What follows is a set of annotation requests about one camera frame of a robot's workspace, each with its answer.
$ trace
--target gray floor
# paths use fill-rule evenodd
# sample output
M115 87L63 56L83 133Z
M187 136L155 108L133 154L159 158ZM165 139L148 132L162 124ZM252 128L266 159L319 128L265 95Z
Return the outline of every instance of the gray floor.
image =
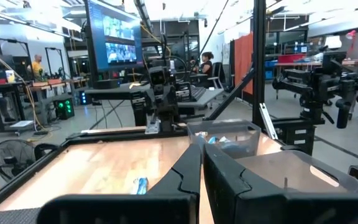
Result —
M293 94L287 91L279 93L279 99L275 99L275 91L270 85L266 85L265 102L268 111L271 115L282 118L289 116L298 116L301 110L298 98L294 99ZM115 106L119 101L111 101ZM111 111L111 106L107 101L104 101L103 107L105 113ZM336 119L337 109L335 106L326 107L325 110ZM96 123L96 111L98 119L103 117L103 109L98 106L95 109L92 106L79 106L75 108L75 117L66 121L59 121L53 125L53 129L58 129L52 132L52 137L41 139L39 142L50 142L54 144L61 144L67 136L72 133L79 132L84 129L89 129ZM134 126L134 117L132 108L128 101L125 101L117 108L117 113L123 123L123 126ZM252 110L243 102L233 101L219 117L219 119L251 119ZM107 116L107 123L109 128L119 128L120 124L115 113L110 113ZM94 129L105 128L105 122L102 121ZM314 143L313 157L333 166L334 168L347 172L350 165L358 164L358 119L353 119L346 129L337 129L335 125L327 123L318 126L316 129L318 140ZM7 139L30 139L34 138L32 132L21 134L16 137L14 134L0 134L0 142ZM4 185L4 181L0 178L0 186Z

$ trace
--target computer screen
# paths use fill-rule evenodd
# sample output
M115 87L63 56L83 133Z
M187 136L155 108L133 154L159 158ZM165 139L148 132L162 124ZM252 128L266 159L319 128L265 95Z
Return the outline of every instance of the computer screen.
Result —
M142 67L140 19L97 0L86 10L98 71Z

